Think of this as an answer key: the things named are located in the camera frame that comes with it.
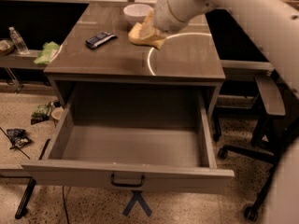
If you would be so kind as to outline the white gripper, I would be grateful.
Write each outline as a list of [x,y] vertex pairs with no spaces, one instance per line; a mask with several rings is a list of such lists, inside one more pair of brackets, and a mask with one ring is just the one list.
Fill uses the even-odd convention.
[[183,26],[184,23],[171,11],[169,0],[157,0],[141,25],[139,37],[142,40],[161,40],[166,38],[165,33],[176,33]]

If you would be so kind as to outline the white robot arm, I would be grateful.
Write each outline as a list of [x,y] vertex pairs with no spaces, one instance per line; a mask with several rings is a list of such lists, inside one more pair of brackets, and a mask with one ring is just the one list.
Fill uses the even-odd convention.
[[298,11],[281,0],[158,0],[140,36],[146,39],[176,33],[193,17],[216,7],[231,12],[290,89],[285,150],[271,181],[261,224],[299,224]]

